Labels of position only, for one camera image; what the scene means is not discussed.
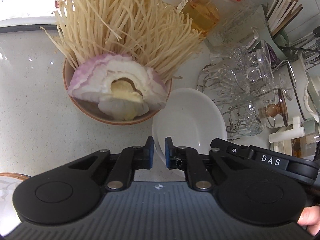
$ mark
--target jar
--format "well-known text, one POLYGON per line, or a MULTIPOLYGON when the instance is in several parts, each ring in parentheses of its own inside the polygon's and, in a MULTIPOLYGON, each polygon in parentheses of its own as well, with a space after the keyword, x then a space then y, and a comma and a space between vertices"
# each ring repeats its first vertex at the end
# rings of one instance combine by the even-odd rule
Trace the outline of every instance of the jar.
POLYGON ((258 32, 267 27, 262 6, 257 7, 251 0, 241 0, 237 9, 228 13, 227 17, 207 36, 212 46, 224 43, 243 43, 252 37, 252 26, 258 32))
POLYGON ((229 12, 234 11, 241 0, 182 0, 177 9, 185 17, 192 18, 192 28, 204 36, 223 20, 229 12))

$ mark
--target countertop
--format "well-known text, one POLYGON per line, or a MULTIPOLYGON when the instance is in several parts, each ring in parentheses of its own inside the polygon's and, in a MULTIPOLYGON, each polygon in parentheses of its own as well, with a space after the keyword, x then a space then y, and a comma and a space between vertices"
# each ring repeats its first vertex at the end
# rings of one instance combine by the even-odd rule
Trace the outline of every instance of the countertop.
MULTIPOLYGON (((99 149, 119 153, 144 145, 152 119, 131 126, 106 125, 81 113, 69 99, 62 81, 64 56, 43 31, 0 34, 0 172, 34 176, 99 149)), ((184 63, 173 89, 195 88, 199 70, 208 64, 209 50, 184 63)), ((267 130, 238 144, 268 147, 267 130)), ((137 171, 135 180, 175 181, 154 155, 150 171, 137 171)))

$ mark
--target cooking oil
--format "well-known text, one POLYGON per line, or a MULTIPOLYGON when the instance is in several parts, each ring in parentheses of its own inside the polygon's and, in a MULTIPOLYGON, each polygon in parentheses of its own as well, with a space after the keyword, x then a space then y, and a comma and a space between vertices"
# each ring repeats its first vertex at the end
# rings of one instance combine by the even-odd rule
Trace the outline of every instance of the cooking oil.
POLYGON ((220 16, 218 9, 211 2, 189 0, 182 9, 183 14, 192 18, 192 29, 200 31, 204 36, 217 25, 220 16))

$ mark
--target human hand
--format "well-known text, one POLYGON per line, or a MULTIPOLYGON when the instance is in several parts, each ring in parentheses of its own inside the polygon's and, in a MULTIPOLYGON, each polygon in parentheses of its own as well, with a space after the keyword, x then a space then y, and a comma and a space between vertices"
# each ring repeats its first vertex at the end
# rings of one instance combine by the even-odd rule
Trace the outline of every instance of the human hand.
POLYGON ((298 224, 308 226, 307 231, 315 236, 320 231, 320 206, 304 208, 298 224))

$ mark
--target white plate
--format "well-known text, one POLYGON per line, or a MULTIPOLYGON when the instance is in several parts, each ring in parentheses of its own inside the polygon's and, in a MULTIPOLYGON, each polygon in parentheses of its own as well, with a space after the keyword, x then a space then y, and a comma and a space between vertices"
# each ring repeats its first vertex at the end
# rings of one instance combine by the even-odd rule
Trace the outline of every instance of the white plate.
POLYGON ((190 88, 171 92, 165 109, 153 118, 152 133, 156 151, 164 163, 166 137, 171 137, 175 146, 192 147, 201 154, 208 154, 213 139, 227 139, 225 123, 215 103, 190 88))

